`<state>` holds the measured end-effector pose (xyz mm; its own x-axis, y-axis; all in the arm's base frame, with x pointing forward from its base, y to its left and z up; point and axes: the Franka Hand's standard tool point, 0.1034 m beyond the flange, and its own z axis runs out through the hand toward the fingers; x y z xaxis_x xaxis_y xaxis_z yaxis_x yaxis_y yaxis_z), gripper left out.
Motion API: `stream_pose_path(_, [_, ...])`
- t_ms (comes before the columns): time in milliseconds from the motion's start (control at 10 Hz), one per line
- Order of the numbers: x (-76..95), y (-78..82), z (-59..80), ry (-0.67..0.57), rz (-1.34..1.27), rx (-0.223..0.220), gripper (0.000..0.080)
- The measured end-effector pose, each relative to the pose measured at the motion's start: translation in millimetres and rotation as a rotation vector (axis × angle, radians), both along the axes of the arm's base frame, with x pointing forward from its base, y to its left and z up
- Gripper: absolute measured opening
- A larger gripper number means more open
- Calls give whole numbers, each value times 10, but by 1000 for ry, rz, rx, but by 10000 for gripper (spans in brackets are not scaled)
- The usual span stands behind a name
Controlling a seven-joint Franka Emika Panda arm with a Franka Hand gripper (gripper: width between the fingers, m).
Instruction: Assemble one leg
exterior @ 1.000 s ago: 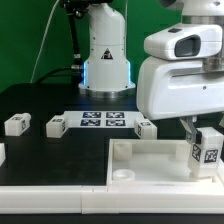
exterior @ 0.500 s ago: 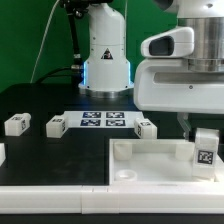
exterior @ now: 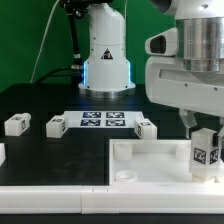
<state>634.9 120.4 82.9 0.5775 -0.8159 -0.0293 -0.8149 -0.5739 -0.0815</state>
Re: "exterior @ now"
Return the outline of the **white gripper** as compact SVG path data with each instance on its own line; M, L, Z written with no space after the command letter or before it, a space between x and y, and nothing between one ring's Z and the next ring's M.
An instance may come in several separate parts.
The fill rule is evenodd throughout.
M150 57L146 62L145 85L151 102L180 109L187 138L197 126L194 112L220 117L218 147L223 147L224 63L219 72L190 72L174 57Z

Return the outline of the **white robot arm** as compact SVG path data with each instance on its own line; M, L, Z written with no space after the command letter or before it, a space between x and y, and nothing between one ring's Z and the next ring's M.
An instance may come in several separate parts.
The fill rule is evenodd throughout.
M90 15L90 55L74 58L83 73L80 91L96 97L114 97L132 90L126 59L125 20L108 4L113 0L60 0L72 17ZM196 112L217 116L224 141L224 0L149 0L175 26L145 42L150 55L145 87L153 103L175 107L186 135L197 126Z

